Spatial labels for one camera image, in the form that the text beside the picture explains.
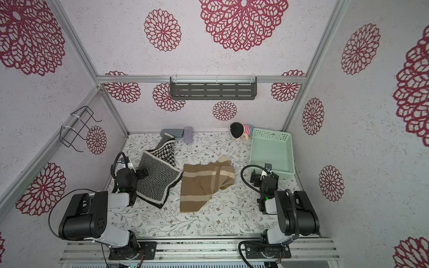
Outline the black white knitted scarf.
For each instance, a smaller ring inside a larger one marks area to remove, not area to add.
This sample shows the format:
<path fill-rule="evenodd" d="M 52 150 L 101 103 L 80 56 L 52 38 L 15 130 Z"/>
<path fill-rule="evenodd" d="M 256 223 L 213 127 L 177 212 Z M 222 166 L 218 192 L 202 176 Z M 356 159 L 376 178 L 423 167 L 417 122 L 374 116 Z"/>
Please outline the black white knitted scarf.
<path fill-rule="evenodd" d="M 175 166 L 175 138 L 165 133 L 152 150 L 143 151 L 136 173 L 137 196 L 161 209 L 169 196 L 170 189 L 182 179 L 183 172 Z"/>

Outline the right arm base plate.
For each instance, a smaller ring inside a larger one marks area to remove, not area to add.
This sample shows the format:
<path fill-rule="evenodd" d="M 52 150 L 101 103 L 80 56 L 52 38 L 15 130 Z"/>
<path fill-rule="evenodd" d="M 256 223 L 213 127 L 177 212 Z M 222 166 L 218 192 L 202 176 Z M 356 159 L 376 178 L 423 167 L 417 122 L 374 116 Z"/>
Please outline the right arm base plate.
<path fill-rule="evenodd" d="M 255 243 L 244 243 L 245 256 L 247 259 L 289 259 L 291 252 L 289 246 L 273 247 L 256 245 Z"/>

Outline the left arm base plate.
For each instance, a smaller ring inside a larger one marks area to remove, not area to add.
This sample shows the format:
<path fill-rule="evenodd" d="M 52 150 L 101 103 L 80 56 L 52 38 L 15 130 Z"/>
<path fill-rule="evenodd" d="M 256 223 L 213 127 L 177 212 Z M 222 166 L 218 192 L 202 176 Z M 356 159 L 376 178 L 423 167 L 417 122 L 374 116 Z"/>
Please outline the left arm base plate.
<path fill-rule="evenodd" d="M 154 260 L 157 245 L 155 241 L 140 241 L 125 247 L 112 248 L 108 260 Z"/>

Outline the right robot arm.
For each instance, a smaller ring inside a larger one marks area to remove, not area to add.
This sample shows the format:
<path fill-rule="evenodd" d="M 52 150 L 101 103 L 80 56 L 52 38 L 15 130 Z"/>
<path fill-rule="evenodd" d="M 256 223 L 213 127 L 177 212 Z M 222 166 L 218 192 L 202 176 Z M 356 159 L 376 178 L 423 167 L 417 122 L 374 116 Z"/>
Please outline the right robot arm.
<path fill-rule="evenodd" d="M 262 243 L 287 245 L 299 236 L 319 233 L 320 222 L 306 192 L 293 192 L 290 189 L 280 191 L 279 179 L 274 173 L 252 174 L 251 179 L 259 187 L 259 211 L 275 215 L 278 220 L 276 225 L 263 232 Z"/>

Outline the brown beige striped scarf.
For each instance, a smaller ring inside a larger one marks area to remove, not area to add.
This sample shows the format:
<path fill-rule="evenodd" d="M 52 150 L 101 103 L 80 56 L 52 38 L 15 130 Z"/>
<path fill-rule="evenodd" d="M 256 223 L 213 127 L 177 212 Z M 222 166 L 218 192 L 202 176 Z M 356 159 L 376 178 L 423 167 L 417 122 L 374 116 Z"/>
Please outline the brown beige striped scarf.
<path fill-rule="evenodd" d="M 185 164 L 182 174 L 180 211 L 198 212 L 220 190 L 235 184 L 235 168 L 221 156 L 208 164 Z"/>

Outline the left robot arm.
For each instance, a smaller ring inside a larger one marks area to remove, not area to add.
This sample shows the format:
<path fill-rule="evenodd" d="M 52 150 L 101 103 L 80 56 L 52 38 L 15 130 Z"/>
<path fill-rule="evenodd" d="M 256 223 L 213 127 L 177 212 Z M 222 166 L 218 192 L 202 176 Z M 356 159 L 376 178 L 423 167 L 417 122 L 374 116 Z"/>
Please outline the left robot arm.
<path fill-rule="evenodd" d="M 116 174 L 117 192 L 73 195 L 60 222 L 58 236 L 68 241 L 98 242 L 109 248 L 111 257 L 120 260 L 141 256 L 144 251 L 133 231 L 109 224 L 107 214 L 111 209 L 133 206 L 137 199 L 137 183 L 146 176 L 146 170 L 135 171 L 125 167 Z"/>

